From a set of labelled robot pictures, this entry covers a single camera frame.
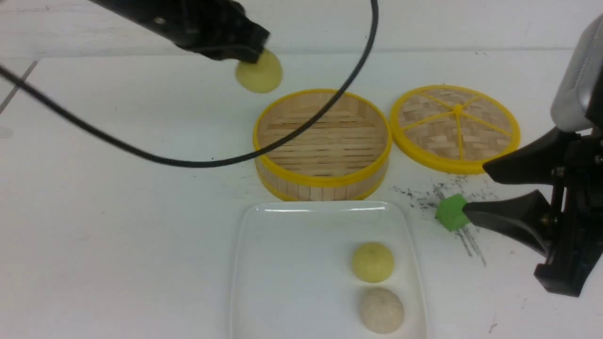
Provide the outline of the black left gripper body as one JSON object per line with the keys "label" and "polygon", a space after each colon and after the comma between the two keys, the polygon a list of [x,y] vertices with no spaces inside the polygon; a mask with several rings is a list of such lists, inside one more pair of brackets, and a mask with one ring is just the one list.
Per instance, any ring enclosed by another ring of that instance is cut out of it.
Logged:
{"label": "black left gripper body", "polygon": [[211,60],[257,64],[270,33],[233,0],[183,0],[175,45]]}

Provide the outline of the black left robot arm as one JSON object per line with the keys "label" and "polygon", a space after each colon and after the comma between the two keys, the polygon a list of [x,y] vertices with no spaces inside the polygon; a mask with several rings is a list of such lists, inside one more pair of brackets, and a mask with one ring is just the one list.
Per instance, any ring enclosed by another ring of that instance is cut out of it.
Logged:
{"label": "black left robot arm", "polygon": [[208,59],[256,64],[270,32],[234,0],[95,0],[178,48]]}

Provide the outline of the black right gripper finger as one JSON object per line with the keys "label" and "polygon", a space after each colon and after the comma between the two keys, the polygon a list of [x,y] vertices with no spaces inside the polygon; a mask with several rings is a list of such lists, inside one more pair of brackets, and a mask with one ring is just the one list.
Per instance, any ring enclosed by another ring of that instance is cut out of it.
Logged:
{"label": "black right gripper finger", "polygon": [[463,207],[476,227],[502,234],[543,256],[551,251],[552,233],[541,219],[550,211],[550,203],[537,190],[504,201],[468,202]]}
{"label": "black right gripper finger", "polygon": [[565,156],[575,132],[553,128],[532,143],[483,164],[482,169],[496,183],[503,185],[551,185],[557,168],[565,167]]}

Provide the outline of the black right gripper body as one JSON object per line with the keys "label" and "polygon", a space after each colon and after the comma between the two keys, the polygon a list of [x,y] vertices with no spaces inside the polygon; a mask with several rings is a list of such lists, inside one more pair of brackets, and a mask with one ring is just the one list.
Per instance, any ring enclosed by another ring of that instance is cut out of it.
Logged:
{"label": "black right gripper body", "polygon": [[577,298],[602,254],[602,131],[553,129],[550,210],[541,217],[546,259],[534,275],[549,293]]}

